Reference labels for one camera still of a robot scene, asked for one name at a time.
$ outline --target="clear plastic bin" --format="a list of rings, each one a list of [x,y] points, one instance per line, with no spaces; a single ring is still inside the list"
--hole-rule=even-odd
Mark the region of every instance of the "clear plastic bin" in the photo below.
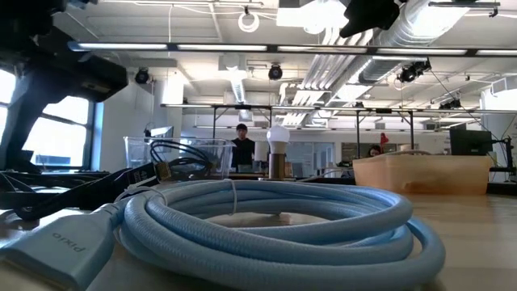
[[[147,163],[179,161],[179,158],[200,158],[201,156],[211,163],[206,179],[226,179],[232,164],[231,141],[221,139],[195,139],[195,138],[160,138],[160,137],[124,137],[126,145],[126,164],[128,167],[140,167]],[[172,145],[170,148],[160,145]],[[179,172],[202,170],[199,163],[176,165],[173,168]]]
[[[382,155],[354,160],[355,183],[401,194],[485,195],[489,157]]]

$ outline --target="table surface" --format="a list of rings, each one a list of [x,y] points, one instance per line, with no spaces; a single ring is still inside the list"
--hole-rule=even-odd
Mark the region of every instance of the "table surface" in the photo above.
[[[429,223],[447,249],[445,268],[419,290],[514,291],[517,286],[517,199],[508,196],[409,196],[415,215]],[[63,210],[39,222],[19,220],[0,211],[0,246],[57,217],[77,213]],[[277,226],[318,221],[283,213],[280,216],[242,213],[217,217],[225,226]],[[229,290],[203,280],[175,275],[133,258],[117,246],[111,260],[88,291],[108,290]]]

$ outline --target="light blue cable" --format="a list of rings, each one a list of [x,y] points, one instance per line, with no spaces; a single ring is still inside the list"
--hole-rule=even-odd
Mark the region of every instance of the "light blue cable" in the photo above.
[[[173,272],[243,290],[403,290],[432,280],[445,249],[391,192],[354,186],[235,181],[238,212],[329,221],[230,229],[205,218],[233,211],[228,181],[179,183],[118,202],[120,242]],[[413,236],[422,252],[409,257]]]

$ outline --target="white ceiling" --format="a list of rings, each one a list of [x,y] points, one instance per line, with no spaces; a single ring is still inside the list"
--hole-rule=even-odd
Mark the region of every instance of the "white ceiling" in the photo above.
[[[499,0],[501,13],[517,15],[516,0]],[[278,1],[263,1],[266,9],[261,12],[275,13]],[[191,7],[198,11],[209,12],[207,7]],[[210,14],[201,14],[179,7],[173,7],[170,17],[169,36],[168,6],[137,6],[131,3],[106,3],[97,6],[89,5],[85,11],[69,10],[74,17],[67,14],[57,15],[55,24],[77,40],[82,41],[132,41],[167,42],[218,42],[214,21]],[[240,8],[215,7],[217,13],[240,11]],[[304,32],[302,28],[277,27],[275,20],[260,19],[256,32],[246,33],[237,25],[238,14],[217,15],[216,21],[221,28],[223,43],[268,43],[268,44],[316,44],[321,42],[322,35],[314,36]],[[433,45],[436,46],[482,46],[482,47],[515,47],[517,19],[495,17],[464,17]],[[145,63],[145,60],[167,60],[174,58],[193,79],[197,92],[186,91],[186,95],[223,95],[231,90],[228,81],[214,79],[218,68],[217,53],[120,53],[105,54],[113,61],[122,61],[125,65]],[[253,78],[244,81],[248,91],[278,92],[281,82],[267,80],[268,66],[279,62],[284,70],[284,78],[303,78],[310,67],[312,56],[304,55],[271,55],[250,54],[246,56],[248,65],[254,67]],[[517,59],[483,59],[483,58],[432,58],[431,64],[435,72],[449,90],[466,86],[462,90],[463,104],[476,106],[480,89],[485,83],[466,82],[465,72],[472,73],[472,79],[486,80],[494,72],[517,72]],[[151,69],[157,76],[164,76],[167,68]],[[445,90],[432,75],[421,77],[418,82],[398,91],[393,87],[394,76],[387,79],[389,86],[375,86],[369,94],[372,98],[365,100],[367,106],[418,106],[439,97]]]

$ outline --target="person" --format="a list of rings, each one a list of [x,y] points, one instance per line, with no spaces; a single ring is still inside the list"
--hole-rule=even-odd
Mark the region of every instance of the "person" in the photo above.
[[[375,156],[378,156],[379,154],[382,154],[382,150],[380,149],[380,146],[372,145],[370,147],[370,150],[368,151],[368,157],[369,158],[375,157]]]
[[[248,127],[245,124],[237,125],[237,138],[232,140],[235,144],[235,147],[233,148],[232,167],[237,171],[239,165],[253,166],[255,143],[246,137],[247,134]]]

